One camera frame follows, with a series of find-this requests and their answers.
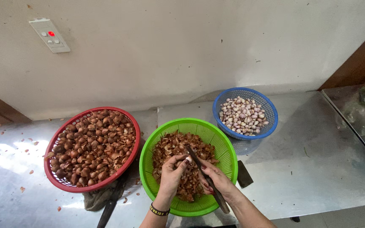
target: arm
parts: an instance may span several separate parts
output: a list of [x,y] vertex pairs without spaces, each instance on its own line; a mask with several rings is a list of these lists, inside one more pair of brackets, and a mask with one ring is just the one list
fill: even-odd
[[[211,163],[200,159],[202,171],[210,176],[215,187],[221,192],[223,198],[229,204],[237,220],[245,228],[275,228],[242,192],[228,179],[228,177]],[[212,187],[208,186],[205,178],[200,174],[200,183],[206,194],[214,194]]]
[[[180,183],[180,178],[185,169],[187,168],[187,164],[189,163],[187,158],[188,155],[175,155],[171,157],[161,168],[161,181],[160,181],[160,189],[157,193],[157,197],[153,202],[153,207],[160,211],[167,211],[170,209],[171,201],[177,193],[177,187]],[[184,160],[178,166],[176,170],[173,169],[174,164],[177,161]],[[144,218],[141,228],[155,228],[155,227],[165,227],[167,223],[168,215],[159,216],[155,215],[150,210],[147,212],[146,217]]]

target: basket rim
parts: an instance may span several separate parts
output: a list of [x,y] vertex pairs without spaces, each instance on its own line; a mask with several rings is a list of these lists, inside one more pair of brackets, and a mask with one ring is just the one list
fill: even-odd
[[[256,136],[245,136],[245,135],[241,135],[237,132],[233,132],[232,130],[230,130],[228,127],[226,127],[222,121],[219,119],[219,113],[217,112],[217,101],[218,99],[224,95],[227,92],[230,91],[235,91],[235,90],[245,90],[245,91],[249,91],[249,92],[253,92],[256,93],[257,95],[261,96],[264,100],[267,101],[267,103],[271,106],[272,111],[274,112],[274,124],[273,126],[270,128],[270,130],[268,130],[266,133],[261,134],[261,135],[256,135]],[[270,101],[270,99],[268,97],[266,97],[265,95],[263,95],[262,93],[253,90],[253,89],[249,89],[249,88],[244,88],[244,87],[234,87],[234,88],[230,88],[227,89],[225,91],[222,91],[214,100],[213,105],[212,105],[212,112],[213,112],[213,117],[215,118],[217,124],[219,125],[219,127],[221,127],[223,129],[224,132],[230,132],[234,137],[238,138],[238,139],[242,139],[242,140],[255,140],[255,139],[261,139],[261,138],[265,138],[269,135],[271,135],[271,133],[273,133],[275,131],[275,129],[277,128],[278,125],[278,112],[277,109],[275,108],[274,104]]]
[[93,111],[101,111],[107,109],[109,111],[120,111],[122,114],[124,114],[125,116],[127,116],[133,123],[134,127],[135,127],[135,131],[136,131],[136,142],[135,142],[135,146],[132,150],[131,155],[129,156],[128,160],[126,161],[126,163],[112,176],[110,176],[109,178],[107,178],[106,180],[98,183],[98,184],[94,184],[92,186],[87,186],[87,187],[69,187],[66,186],[62,183],[60,183],[54,176],[50,167],[50,159],[47,159],[45,161],[43,161],[44,164],[44,168],[45,168],[45,173],[46,176],[48,177],[49,181],[56,186],[57,188],[63,190],[63,191],[67,191],[67,192],[72,192],[72,193],[84,193],[84,192],[89,192],[89,191],[95,191],[98,190],[108,184],[110,184],[111,182],[113,182],[114,180],[116,180],[118,177],[120,177],[120,175],[122,175],[122,173],[125,172],[125,170],[130,166],[130,164],[133,162],[133,160],[135,159],[138,150],[139,150],[139,143],[140,143],[140,127],[138,125],[138,122],[135,120],[135,118],[127,111],[117,108],[117,107],[110,107],[110,106],[103,106],[103,107],[96,107],[96,108],[92,108],[92,109],[88,109],[87,111],[83,111],[75,116],[73,116],[72,118],[70,118],[67,122],[65,122],[57,131],[56,133],[54,133],[52,139],[50,140],[47,148],[46,148],[46,153],[45,156],[48,155],[48,153],[50,151],[52,151],[53,149],[53,145],[55,145],[55,142],[57,141],[57,135],[60,132],[63,132],[66,129],[66,126],[69,124],[72,124],[73,122],[75,122],[77,119],[80,119],[81,117],[93,112]]
[[[238,175],[237,156],[236,156],[236,153],[234,151],[232,143],[230,142],[229,138],[225,135],[225,133],[222,132],[215,125],[213,125],[213,124],[211,124],[207,121],[201,120],[201,119],[197,119],[197,118],[178,118],[178,119],[174,119],[172,121],[166,122],[166,123],[162,124],[160,127],[158,127],[153,133],[150,134],[149,138],[146,140],[146,142],[145,142],[145,144],[142,148],[142,153],[140,155],[140,160],[139,160],[140,181],[142,182],[142,185],[143,185],[143,188],[144,188],[146,194],[149,196],[149,198],[152,201],[155,200],[156,196],[152,193],[152,191],[148,187],[148,184],[146,183],[146,179],[145,179],[145,175],[144,175],[144,170],[143,170],[143,160],[144,160],[144,155],[145,155],[146,149],[148,147],[148,144],[152,140],[152,138],[157,136],[158,132],[163,131],[163,129],[168,127],[170,124],[173,124],[174,122],[185,121],[185,120],[196,121],[196,122],[200,122],[202,124],[205,124],[206,126],[216,130],[220,134],[220,136],[227,142],[228,150],[231,151],[231,155],[233,155],[232,156],[233,157],[232,176],[231,176],[230,180],[232,181],[232,183],[234,185],[236,184],[237,175]],[[194,211],[194,212],[185,212],[185,211],[180,211],[180,210],[177,210],[177,209],[170,208],[170,213],[173,214],[173,215],[182,216],[182,217],[194,217],[194,216],[202,216],[202,215],[209,214],[209,213],[213,212],[214,210],[218,209],[218,207],[219,207],[219,205],[215,201],[215,203],[213,205],[211,205],[209,208],[206,208],[204,210]]]

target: knife handle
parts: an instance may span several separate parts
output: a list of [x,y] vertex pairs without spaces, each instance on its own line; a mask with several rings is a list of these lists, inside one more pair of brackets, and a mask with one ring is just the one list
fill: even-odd
[[104,228],[106,224],[108,223],[109,218],[112,215],[112,212],[114,212],[116,201],[112,201],[111,199],[108,200],[104,212],[101,215],[101,219],[99,219],[97,228]]
[[215,198],[216,202],[222,209],[223,213],[229,214],[230,213],[229,207],[227,206],[226,201],[223,198],[221,192],[218,189],[216,189],[213,180],[208,175],[205,179],[209,183],[209,185],[213,188],[213,191],[215,192],[215,195],[213,197]]

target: woman's left hand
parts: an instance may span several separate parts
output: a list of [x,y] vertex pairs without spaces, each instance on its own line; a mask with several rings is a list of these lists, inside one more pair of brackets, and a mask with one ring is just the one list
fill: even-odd
[[[173,198],[177,193],[177,188],[180,183],[181,176],[189,163],[188,154],[175,155],[171,157],[161,168],[161,181],[158,195],[166,195]],[[174,170],[174,164],[178,161],[184,160],[180,163],[178,168]]]

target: blue plastic basket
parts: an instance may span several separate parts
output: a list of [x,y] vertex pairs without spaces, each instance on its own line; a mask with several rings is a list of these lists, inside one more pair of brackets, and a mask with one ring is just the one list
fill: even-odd
[[[260,133],[257,134],[256,136],[244,136],[239,133],[233,132],[228,127],[226,127],[219,119],[219,112],[222,111],[222,107],[220,106],[220,104],[225,103],[226,99],[228,98],[232,99],[236,98],[237,96],[240,96],[243,99],[247,98],[254,99],[256,101],[256,104],[261,104],[261,109],[265,110],[264,116],[267,118],[269,124],[261,128]],[[221,92],[213,102],[212,111],[213,111],[213,117],[218,123],[219,128],[221,128],[222,131],[225,132],[230,137],[234,137],[236,139],[241,139],[241,140],[254,140],[267,137],[271,135],[271,133],[276,129],[278,124],[278,113],[274,105],[270,101],[270,99],[262,95],[260,92],[257,92],[256,90],[252,90],[249,88],[236,87]]]

